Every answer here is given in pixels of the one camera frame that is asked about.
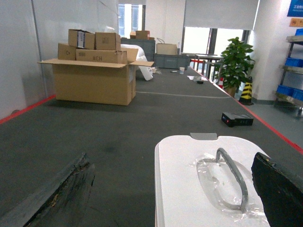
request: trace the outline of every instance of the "yellow and black cone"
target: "yellow and black cone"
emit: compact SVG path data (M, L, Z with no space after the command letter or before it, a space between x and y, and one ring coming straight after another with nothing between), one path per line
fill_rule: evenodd
M251 102L251 93L252 93L252 77L248 77L248 81L245 83L242 95L239 99L239 102L243 105L253 105Z

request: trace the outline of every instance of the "window blind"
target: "window blind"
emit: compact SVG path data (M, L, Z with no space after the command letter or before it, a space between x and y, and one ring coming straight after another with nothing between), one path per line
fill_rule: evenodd
M119 0L119 4L146 5L146 0Z
M186 0L184 26L252 30L258 0Z

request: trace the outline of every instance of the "window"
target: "window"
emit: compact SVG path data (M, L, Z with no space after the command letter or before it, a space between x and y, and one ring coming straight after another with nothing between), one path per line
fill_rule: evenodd
M230 43L228 41L229 39L235 37L239 37L241 39L242 36L243 36L243 30L218 28L214 54L221 55L221 53L229 45Z
M184 53L207 53L220 55L231 38L239 37L249 33L240 29L185 27L182 52Z
M206 53L210 28L185 27L184 53Z
M119 5L119 35L124 36L124 6Z
M130 32L143 30L145 5L119 4L119 35L130 37Z

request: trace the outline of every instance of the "gray storage crate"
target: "gray storage crate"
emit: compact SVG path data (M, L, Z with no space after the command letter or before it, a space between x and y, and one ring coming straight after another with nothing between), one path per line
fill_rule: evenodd
M146 53L145 56L147 61L153 61L153 53Z
M156 50L156 41L154 40L121 38L121 44L140 46L145 54L154 54Z
M188 55L154 54L153 61L155 62L155 67L165 69L179 69L180 67L184 67L187 70L190 58Z

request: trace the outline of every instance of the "white wall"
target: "white wall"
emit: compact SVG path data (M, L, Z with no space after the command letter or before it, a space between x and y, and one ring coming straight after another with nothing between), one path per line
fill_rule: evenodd
M117 3L1 0L0 119L55 93L51 67L37 64L38 45L46 60L57 57L58 42L67 43L69 28L95 32L110 26L118 32Z
M45 97L31 0L0 1L0 119Z
M253 45L255 50L252 58L256 64L251 76L252 96L257 100L276 98L275 91L283 73L279 65L284 64L289 47L286 37L294 35L297 29L289 27L290 17L287 17L289 5L290 0L260 0L255 28L249 40L249 44ZM291 85L293 80L294 78L287 77L285 84Z
M185 0L147 0L145 30L167 44L181 43L184 12Z

